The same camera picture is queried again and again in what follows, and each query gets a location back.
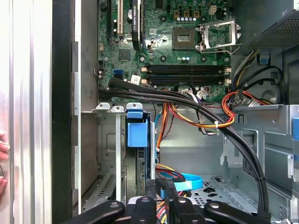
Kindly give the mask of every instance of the green circuit board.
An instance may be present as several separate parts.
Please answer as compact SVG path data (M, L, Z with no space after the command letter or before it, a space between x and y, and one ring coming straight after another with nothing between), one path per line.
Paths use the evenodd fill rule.
M228 20L229 14L216 13L210 15L211 6L217 6L217 12L229 8L228 0L143 0L143 42L144 47L135 51L132 43L132 24L129 18L132 0L123 0L123 34L119 37L114 33L108 40L107 20L117 20L119 0L112 0L112 8L103 10L107 0L99 0L99 50L98 60L102 75L99 85L107 87L109 80L114 77L114 70L123 70L123 80L130 81L133 75L140 76L141 80L147 77L142 72L146 63L154 65L219 65L230 66L228 53L200 54L195 48L174 50L174 29L195 29L200 24L212 23L219 20ZM229 42L229 27L209 31L211 46ZM160 85L158 89L170 89L173 85ZM225 95L224 84L197 85L198 89L204 88L209 94L208 101L217 101Z

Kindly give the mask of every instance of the pcie slot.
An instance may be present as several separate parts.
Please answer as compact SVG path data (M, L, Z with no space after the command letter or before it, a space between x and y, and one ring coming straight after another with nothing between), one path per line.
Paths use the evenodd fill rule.
M117 4L117 34L123 36L123 0L118 0Z
M223 82L223 76L152 75L149 80L152 85L176 85L180 82L193 85L219 85Z
M202 74L219 75L222 73L220 66L214 65L150 65L147 67L149 74Z
M110 44L112 43L112 35L113 35L112 15L113 15L112 0L107 0L107 40L109 41Z

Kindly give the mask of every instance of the cable tie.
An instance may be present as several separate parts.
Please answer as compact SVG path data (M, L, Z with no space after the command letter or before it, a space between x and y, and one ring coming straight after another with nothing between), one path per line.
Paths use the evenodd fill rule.
M256 181L265 181L266 180L266 177L259 177L259 178L256 178Z
M218 124L219 124L219 122L218 122L218 121L215 121L214 124L216 125L216 128L218 128Z

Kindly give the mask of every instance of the blue sata port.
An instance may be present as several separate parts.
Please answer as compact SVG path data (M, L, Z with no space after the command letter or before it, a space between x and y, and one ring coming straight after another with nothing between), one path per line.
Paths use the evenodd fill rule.
M114 69L113 76L118 79L123 79L123 69L120 69L120 70Z

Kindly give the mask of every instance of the hand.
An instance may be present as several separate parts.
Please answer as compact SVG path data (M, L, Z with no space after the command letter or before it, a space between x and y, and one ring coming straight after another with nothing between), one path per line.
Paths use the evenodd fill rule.
M3 135L4 135L4 131L0 131L0 137L2 137ZM0 160L8 159L7 151L9 150L9 148L10 148L9 144L0 141ZM7 185L7 180L5 180L3 176L0 176L0 199L6 185Z

